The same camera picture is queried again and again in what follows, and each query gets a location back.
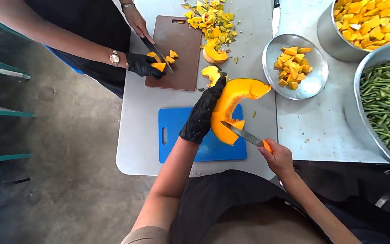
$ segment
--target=knife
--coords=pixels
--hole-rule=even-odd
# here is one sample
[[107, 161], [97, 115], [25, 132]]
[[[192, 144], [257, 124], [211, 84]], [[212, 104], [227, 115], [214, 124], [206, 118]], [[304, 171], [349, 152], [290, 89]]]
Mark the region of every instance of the knife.
[[270, 153], [272, 153], [272, 149], [269, 147], [269, 144], [265, 140], [260, 140], [257, 137], [253, 136], [251, 133], [241, 130], [239, 128], [236, 128], [230, 124], [228, 124], [225, 121], [221, 121], [225, 127], [230, 129], [232, 132], [236, 133], [238, 136], [242, 137], [243, 139], [249, 141], [250, 143], [254, 144], [255, 146], [259, 148], [265, 148], [267, 149]]
[[142, 40], [142, 42], [145, 44], [145, 46], [147, 46], [147, 48], [150, 50], [150, 52], [154, 52], [155, 54], [157, 54], [157, 56], [160, 57], [160, 59], [166, 63], [166, 66], [168, 67], [169, 72], [170, 72], [171, 74], [174, 74], [174, 72], [173, 72], [172, 69], [171, 69], [171, 66], [169, 65], [169, 62], [168, 62], [168, 61], [165, 59], [165, 57], [159, 52], [159, 50], [153, 45], [153, 43], [151, 43], [150, 40], [147, 39], [147, 37], [144, 37], [144, 38], [141, 37], [141, 40]]
[[275, 37], [278, 34], [280, 17], [281, 7], [279, 5], [279, 0], [274, 0], [274, 13], [272, 15], [272, 37]]

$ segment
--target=black glove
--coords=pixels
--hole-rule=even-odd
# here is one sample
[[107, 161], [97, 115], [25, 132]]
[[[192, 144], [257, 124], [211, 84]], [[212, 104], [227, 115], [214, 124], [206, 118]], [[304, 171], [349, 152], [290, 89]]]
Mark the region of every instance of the black glove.
[[221, 97], [226, 83], [227, 80], [222, 76], [215, 86], [203, 92], [198, 102], [193, 106], [185, 126], [179, 133], [183, 140], [201, 144], [202, 139], [210, 130], [211, 113]]
[[129, 64], [127, 70], [132, 71], [139, 76], [151, 76], [155, 80], [159, 80], [160, 78], [162, 78], [162, 76], [166, 75], [165, 71], [162, 72], [151, 66], [151, 63], [156, 63], [156, 59], [154, 59], [153, 57], [136, 53], [125, 54], [127, 64]]

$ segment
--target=concrete floor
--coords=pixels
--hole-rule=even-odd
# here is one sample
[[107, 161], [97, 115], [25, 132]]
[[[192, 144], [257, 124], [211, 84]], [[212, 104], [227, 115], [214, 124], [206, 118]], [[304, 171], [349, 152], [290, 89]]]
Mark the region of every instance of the concrete floor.
[[0, 243], [121, 242], [155, 179], [116, 167], [122, 100], [38, 43], [11, 63], [32, 77], [13, 106], [37, 117], [20, 122], [32, 157], [7, 163], [31, 181], [1, 189]]

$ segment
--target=white table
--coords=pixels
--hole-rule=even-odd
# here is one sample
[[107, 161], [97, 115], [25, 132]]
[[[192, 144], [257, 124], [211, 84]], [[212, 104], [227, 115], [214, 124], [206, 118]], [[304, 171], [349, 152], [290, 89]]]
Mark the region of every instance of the white table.
[[[186, 9], [180, 6], [180, 0], [137, 1], [137, 8], [147, 22], [149, 33], [154, 32], [157, 15], [183, 16]], [[220, 66], [233, 78], [255, 78], [267, 83], [261, 65], [261, 55], [265, 45], [272, 39], [272, 2], [227, 0], [224, 9], [235, 13], [239, 35], [230, 45], [233, 57], [239, 57], [238, 63], [228, 60]], [[132, 35], [130, 50], [134, 53], [147, 53], [148, 50]], [[202, 54], [198, 66], [198, 88], [206, 88], [207, 77], [201, 70], [208, 66]], [[158, 145], [158, 111], [169, 107], [191, 107], [201, 96], [199, 91], [177, 91], [149, 88], [144, 85], [145, 78], [127, 73], [121, 112], [120, 134], [116, 154], [118, 169], [125, 174], [157, 175], [161, 168]], [[241, 102], [245, 129], [260, 138], [277, 139], [275, 93], [269, 92], [257, 100], [244, 99]], [[210, 175], [226, 169], [239, 169], [271, 179], [274, 174], [268, 168], [257, 147], [246, 142], [247, 159], [242, 161], [195, 162], [192, 176]]]
[[[231, 79], [247, 77], [267, 83], [261, 67], [261, 54], [264, 46], [272, 38], [272, 2], [256, 0], [232, 2], [231, 4], [231, 1], [227, 0], [224, 9], [230, 8], [230, 12], [236, 14], [236, 20], [241, 20], [237, 30], [243, 31], [243, 34], [239, 34], [237, 41], [230, 45], [232, 50], [230, 55], [238, 56], [239, 62], [234, 64], [229, 60], [222, 67]], [[329, 64], [326, 88], [317, 96], [305, 101], [292, 101], [280, 95], [275, 97], [274, 92], [269, 92], [258, 100], [244, 99], [241, 105], [246, 119], [245, 129], [261, 138], [277, 136], [279, 143], [293, 152], [295, 160], [388, 163], [357, 141], [345, 121], [342, 111], [343, 95], [352, 85], [357, 64], [344, 63], [329, 56], [320, 47], [316, 34], [318, 17], [331, 2], [283, 0], [278, 32], [304, 36], [320, 48]], [[183, 9], [180, 3], [178, 0], [157, 3], [139, 1], [137, 8], [146, 19], [149, 32], [153, 33], [157, 15], [183, 16], [187, 10]], [[148, 50], [137, 36], [132, 35], [131, 51], [147, 53]], [[201, 55], [197, 81], [199, 88], [205, 87], [208, 83], [200, 74], [201, 69], [207, 65]], [[125, 174], [158, 174], [161, 168], [158, 157], [158, 110], [193, 106], [201, 96], [198, 91], [148, 88], [144, 85], [144, 80], [133, 73], [127, 73], [116, 155], [117, 167]], [[254, 111], [257, 111], [257, 115], [252, 118]], [[267, 167], [257, 148], [248, 142], [246, 148], [248, 155], [246, 160], [196, 162], [192, 167], [192, 176], [239, 169], [271, 179], [274, 174]]]

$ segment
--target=knife handle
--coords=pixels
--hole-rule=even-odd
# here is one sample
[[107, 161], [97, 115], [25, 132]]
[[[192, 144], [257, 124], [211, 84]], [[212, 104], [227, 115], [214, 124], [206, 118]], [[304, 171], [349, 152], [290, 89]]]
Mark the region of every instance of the knife handle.
[[263, 142], [263, 146], [265, 149], [267, 149], [270, 153], [273, 153], [272, 149], [270, 148], [269, 144], [266, 140], [261, 140]]

